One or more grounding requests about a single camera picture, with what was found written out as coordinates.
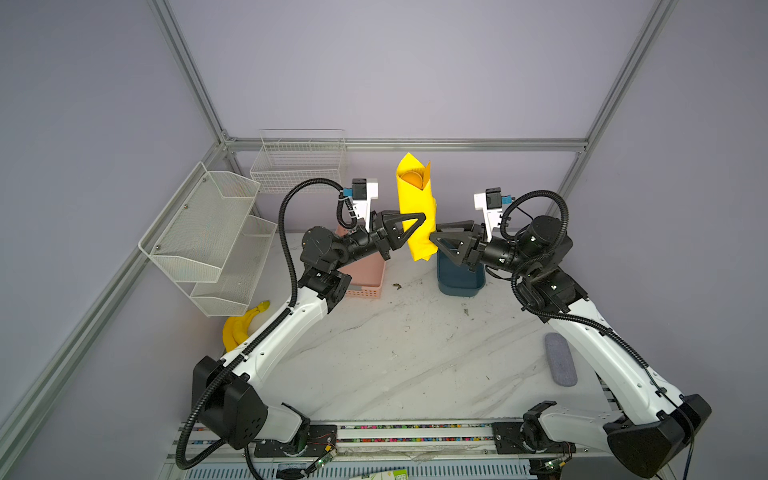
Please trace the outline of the yellow paper napkin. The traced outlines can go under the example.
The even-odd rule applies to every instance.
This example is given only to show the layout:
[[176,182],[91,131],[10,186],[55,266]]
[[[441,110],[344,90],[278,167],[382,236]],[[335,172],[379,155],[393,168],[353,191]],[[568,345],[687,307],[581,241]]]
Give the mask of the yellow paper napkin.
[[396,169],[399,210],[402,214],[423,213],[424,222],[407,240],[414,261],[430,260],[438,248],[429,236],[436,231],[437,201],[432,191],[431,164],[422,164],[407,153]]

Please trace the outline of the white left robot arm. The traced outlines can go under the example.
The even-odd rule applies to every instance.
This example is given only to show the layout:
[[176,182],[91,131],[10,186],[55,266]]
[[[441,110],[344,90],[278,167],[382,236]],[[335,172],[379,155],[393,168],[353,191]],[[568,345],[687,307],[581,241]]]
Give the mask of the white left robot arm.
[[[337,194],[336,216],[346,233],[339,236],[320,226],[302,238],[296,271],[285,231],[290,201],[311,186],[328,186]],[[396,210],[371,210],[368,183],[356,179],[349,188],[328,178],[312,178],[284,196],[277,230],[288,270],[289,297],[282,309],[258,330],[219,359],[209,356],[193,370],[191,411],[176,445],[177,468],[189,470],[224,446],[244,453],[253,462],[252,444],[259,441],[285,446],[290,454],[303,452],[309,442],[310,419],[282,403],[268,405],[259,389],[283,356],[311,327],[344,299],[352,278],[344,267],[370,256],[388,260],[392,252],[423,239],[436,228],[437,202],[428,181],[422,188],[406,183],[398,190]]]

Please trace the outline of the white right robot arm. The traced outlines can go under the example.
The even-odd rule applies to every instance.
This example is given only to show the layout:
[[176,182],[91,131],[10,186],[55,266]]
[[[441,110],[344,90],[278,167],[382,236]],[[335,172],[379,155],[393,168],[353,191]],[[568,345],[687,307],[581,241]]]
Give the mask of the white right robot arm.
[[617,411],[568,408],[542,401],[523,416],[524,449],[542,453],[575,444],[611,453],[632,474],[653,479],[682,451],[712,413],[699,394],[683,394],[624,340],[586,290],[560,266],[572,246],[566,201],[535,190],[506,202],[497,189],[485,223],[437,225],[430,241],[454,264],[508,273],[522,310],[536,316],[573,347],[617,399]]

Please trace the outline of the teal oval plastic tub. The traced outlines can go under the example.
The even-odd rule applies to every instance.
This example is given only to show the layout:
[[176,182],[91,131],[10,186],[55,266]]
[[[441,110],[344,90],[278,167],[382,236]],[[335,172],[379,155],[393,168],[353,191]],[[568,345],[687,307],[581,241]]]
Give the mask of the teal oval plastic tub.
[[457,266],[442,251],[437,252],[437,282],[439,290],[448,296],[474,297],[486,285],[483,270],[471,271],[467,266]]

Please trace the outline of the pink perforated plastic basket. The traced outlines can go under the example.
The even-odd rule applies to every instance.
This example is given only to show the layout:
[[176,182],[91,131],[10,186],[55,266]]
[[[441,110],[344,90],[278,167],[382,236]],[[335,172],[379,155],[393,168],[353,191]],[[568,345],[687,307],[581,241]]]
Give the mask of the pink perforated plastic basket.
[[366,256],[339,271],[351,277],[346,297],[380,299],[386,263],[379,252]]

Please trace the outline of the grey oval case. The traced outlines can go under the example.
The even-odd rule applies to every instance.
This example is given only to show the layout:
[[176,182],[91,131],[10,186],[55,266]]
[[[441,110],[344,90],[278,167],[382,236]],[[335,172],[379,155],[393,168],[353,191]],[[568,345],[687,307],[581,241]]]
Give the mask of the grey oval case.
[[553,382],[561,387],[575,386],[578,373],[567,340],[558,333],[547,333],[544,349]]

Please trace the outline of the white mesh shelf lower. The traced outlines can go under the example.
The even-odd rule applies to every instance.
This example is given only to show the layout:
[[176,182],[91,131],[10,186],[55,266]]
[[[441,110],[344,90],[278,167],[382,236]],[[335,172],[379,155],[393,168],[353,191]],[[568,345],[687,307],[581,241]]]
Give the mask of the white mesh shelf lower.
[[251,304],[277,231],[277,225],[249,215],[235,240],[219,280],[198,283],[192,302],[207,317],[241,316]]

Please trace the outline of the white mesh shelf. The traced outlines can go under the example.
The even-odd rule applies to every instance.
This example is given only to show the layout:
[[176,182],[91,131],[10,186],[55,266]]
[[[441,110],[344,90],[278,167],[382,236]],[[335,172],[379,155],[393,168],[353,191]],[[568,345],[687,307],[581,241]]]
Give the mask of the white mesh shelf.
[[219,280],[260,184],[199,163],[138,243],[175,283]]
[[249,215],[235,240],[219,280],[198,283],[192,302],[207,317],[241,316],[251,304],[277,231],[277,225]]

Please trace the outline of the yellow banana toy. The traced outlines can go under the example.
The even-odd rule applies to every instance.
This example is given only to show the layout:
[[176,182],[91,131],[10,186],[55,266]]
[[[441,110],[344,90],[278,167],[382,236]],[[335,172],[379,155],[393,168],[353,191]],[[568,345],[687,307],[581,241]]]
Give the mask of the yellow banana toy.
[[242,316],[229,317],[222,329],[222,343],[226,352],[235,350],[249,338],[249,328],[255,317],[266,312],[270,301],[263,301]]

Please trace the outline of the white mesh shelf upper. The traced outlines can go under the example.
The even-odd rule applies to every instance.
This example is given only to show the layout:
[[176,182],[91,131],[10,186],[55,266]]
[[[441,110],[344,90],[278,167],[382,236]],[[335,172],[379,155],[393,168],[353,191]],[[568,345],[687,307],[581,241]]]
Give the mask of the white mesh shelf upper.
[[260,184],[199,163],[138,243],[175,283],[219,280]]

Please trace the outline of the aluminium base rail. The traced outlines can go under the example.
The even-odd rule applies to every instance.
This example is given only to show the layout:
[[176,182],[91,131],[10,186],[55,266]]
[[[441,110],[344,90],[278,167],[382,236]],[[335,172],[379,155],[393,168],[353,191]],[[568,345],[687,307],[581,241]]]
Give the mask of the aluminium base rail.
[[314,421],[301,449],[276,440],[250,444],[256,459],[313,460],[335,448],[345,460],[381,457],[423,461],[490,455],[515,458],[608,456],[608,447],[585,443],[580,433],[543,434],[526,439],[521,417],[492,419],[420,419]]

